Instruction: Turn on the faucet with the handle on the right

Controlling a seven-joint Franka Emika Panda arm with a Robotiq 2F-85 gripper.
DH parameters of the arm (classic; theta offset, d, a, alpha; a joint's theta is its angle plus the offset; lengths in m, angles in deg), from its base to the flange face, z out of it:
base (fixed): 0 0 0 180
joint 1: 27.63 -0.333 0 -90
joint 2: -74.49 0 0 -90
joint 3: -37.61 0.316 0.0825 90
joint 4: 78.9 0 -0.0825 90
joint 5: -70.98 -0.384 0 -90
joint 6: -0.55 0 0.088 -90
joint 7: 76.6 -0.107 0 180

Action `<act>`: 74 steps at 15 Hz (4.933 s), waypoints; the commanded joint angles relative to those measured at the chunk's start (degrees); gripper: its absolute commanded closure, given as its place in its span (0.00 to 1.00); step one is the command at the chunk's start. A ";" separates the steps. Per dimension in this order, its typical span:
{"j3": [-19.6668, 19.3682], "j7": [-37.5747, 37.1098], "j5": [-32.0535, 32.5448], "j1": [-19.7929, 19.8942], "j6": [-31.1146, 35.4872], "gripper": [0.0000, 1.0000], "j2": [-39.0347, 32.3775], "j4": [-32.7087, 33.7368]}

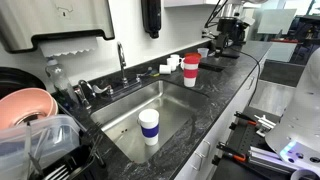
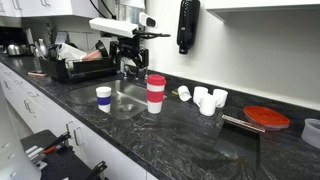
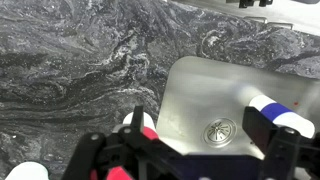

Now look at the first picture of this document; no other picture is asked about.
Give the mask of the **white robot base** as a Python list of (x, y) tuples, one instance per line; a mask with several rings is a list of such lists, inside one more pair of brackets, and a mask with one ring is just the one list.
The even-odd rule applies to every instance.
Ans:
[(320, 49), (310, 56), (291, 101), (265, 141), (284, 162), (320, 175)]

